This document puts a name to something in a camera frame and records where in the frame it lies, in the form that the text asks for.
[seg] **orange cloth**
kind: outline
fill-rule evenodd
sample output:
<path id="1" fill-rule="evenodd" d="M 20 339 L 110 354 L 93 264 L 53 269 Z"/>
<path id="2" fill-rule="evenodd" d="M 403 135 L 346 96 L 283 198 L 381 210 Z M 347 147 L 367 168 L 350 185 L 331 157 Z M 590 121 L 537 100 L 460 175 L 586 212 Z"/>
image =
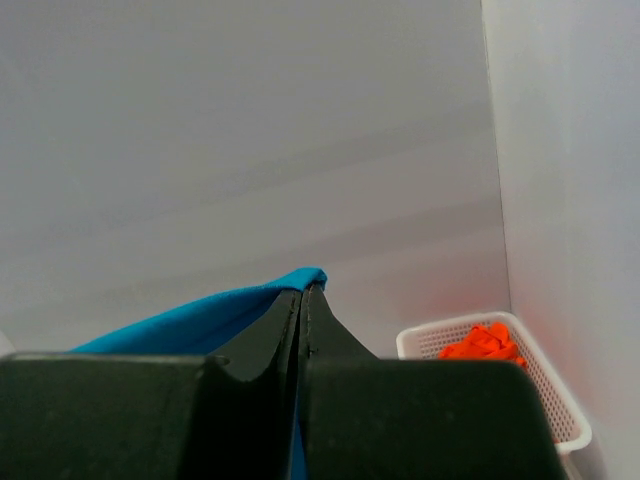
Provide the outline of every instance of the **orange cloth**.
<path id="1" fill-rule="evenodd" d="M 444 347 L 438 358 L 510 360 L 527 368 L 527 361 L 518 355 L 518 345 L 509 338 L 509 329 L 499 322 L 489 328 L 473 326 L 464 340 Z"/>

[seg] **gray wall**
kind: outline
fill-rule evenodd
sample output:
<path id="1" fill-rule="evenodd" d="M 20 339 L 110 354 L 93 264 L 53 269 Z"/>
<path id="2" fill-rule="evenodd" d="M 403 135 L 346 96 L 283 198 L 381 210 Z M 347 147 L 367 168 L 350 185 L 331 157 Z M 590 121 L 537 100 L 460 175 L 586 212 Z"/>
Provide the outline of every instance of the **gray wall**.
<path id="1" fill-rule="evenodd" d="M 484 2 L 514 312 L 638 478 L 640 3 Z"/>
<path id="2" fill-rule="evenodd" d="M 3 0 L 0 166 L 18 348 L 305 264 L 380 354 L 509 306 L 477 1 Z"/>

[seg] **plastic basket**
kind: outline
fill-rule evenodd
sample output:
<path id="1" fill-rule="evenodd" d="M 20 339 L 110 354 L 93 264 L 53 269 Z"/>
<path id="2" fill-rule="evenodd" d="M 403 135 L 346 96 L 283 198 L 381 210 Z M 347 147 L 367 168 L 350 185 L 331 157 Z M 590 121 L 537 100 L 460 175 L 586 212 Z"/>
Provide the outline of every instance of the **plastic basket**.
<path id="1" fill-rule="evenodd" d="M 396 339 L 398 356 L 402 359 L 437 358 L 445 345 L 461 341 L 473 325 L 489 326 L 494 322 L 509 327 L 520 355 L 527 360 L 527 370 L 540 394 L 558 453 L 565 456 L 586 447 L 592 435 L 589 422 L 531 334 L 510 313 L 468 315 L 404 330 Z"/>

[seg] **white backdrop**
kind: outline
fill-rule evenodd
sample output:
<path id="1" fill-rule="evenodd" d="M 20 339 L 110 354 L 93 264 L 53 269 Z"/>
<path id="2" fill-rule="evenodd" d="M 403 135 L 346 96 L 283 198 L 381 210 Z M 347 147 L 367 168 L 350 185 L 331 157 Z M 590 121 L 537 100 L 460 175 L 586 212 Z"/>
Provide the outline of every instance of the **white backdrop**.
<path id="1" fill-rule="evenodd" d="M 20 349 L 306 264 L 383 355 L 509 306 L 479 2 L 3 0 L 0 167 Z"/>
<path id="2" fill-rule="evenodd" d="M 484 2 L 514 312 L 638 478 L 640 3 Z"/>

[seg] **blue fabric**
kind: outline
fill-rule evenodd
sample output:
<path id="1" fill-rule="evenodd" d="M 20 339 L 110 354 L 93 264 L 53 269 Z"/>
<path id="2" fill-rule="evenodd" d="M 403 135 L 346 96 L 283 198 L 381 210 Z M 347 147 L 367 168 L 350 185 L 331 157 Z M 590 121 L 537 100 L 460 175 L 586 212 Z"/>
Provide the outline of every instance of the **blue fabric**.
<path id="1" fill-rule="evenodd" d="M 327 276 L 306 267 L 264 285 L 240 288 L 196 300 L 76 347 L 78 353 L 201 354 L 224 345 L 260 318 L 282 290 L 323 287 Z M 304 450 L 296 422 L 292 478 L 306 479 Z"/>

